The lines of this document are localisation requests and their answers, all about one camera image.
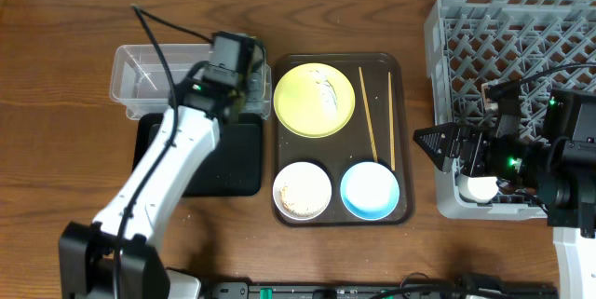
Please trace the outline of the white cup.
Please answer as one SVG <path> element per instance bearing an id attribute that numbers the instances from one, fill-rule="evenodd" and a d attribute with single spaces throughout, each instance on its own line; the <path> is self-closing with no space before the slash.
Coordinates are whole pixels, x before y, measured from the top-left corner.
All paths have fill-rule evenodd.
<path id="1" fill-rule="evenodd" d="M 480 204 L 490 202 L 499 191 L 497 178 L 494 176 L 468 177 L 460 174 L 456 185 L 463 199 Z"/>

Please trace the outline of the rice and food scraps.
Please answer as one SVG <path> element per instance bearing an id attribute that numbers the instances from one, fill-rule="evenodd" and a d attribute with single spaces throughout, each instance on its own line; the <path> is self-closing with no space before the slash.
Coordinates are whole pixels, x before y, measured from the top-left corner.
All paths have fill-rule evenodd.
<path id="1" fill-rule="evenodd" d="M 282 207 L 296 217 L 310 217 L 319 212 L 325 196 L 316 186 L 284 184 L 280 189 Z"/>

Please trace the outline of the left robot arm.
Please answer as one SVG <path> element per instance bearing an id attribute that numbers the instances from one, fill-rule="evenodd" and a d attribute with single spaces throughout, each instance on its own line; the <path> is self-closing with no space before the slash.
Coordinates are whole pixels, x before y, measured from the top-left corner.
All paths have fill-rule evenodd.
<path id="1" fill-rule="evenodd" d="M 159 257 L 169 218 L 195 172 L 237 119 L 250 79 L 266 69 L 262 42 L 214 34 L 210 58 L 170 82 L 169 106 L 148 149 L 117 195 L 89 225 L 69 223 L 59 239 L 64 298 L 197 298 L 199 278 Z"/>

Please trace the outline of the white bowl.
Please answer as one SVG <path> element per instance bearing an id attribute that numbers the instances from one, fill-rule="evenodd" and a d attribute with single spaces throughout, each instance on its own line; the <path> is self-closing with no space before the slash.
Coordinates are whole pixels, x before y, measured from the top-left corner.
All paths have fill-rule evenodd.
<path id="1" fill-rule="evenodd" d="M 294 221 L 310 221 L 320 216 L 332 198 L 332 183 L 320 166 L 294 162 L 275 177 L 272 198 L 280 213 Z"/>

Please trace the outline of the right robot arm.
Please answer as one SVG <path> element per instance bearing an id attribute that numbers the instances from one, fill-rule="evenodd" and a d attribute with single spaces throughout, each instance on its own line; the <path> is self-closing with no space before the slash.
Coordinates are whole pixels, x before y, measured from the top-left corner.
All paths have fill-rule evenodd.
<path id="1" fill-rule="evenodd" d="M 469 178 L 495 177 L 535 190 L 553 229 L 563 298 L 595 295 L 595 96 L 551 91 L 543 123 L 546 143 L 454 122 L 418 129 L 414 141 L 437 169 L 456 159 Z"/>

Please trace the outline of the light blue bowl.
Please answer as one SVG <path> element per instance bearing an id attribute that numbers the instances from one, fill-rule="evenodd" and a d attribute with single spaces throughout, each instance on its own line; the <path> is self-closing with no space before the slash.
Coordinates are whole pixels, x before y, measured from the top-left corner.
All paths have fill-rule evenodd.
<path id="1" fill-rule="evenodd" d="M 360 220 L 379 221 L 397 208 L 400 185 L 386 166 L 360 162 L 342 177 L 340 197 L 345 208 Z"/>

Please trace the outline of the white plastic wrap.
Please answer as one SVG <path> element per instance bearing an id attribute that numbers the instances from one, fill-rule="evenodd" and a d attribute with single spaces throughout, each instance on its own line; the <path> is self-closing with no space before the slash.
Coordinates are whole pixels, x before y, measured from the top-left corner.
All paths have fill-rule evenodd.
<path id="1" fill-rule="evenodd" d="M 327 110 L 336 111 L 336 93 L 327 76 L 319 72 L 314 72 L 311 74 L 311 76 L 313 81 L 315 82 L 315 87 L 317 89 L 322 106 Z"/>

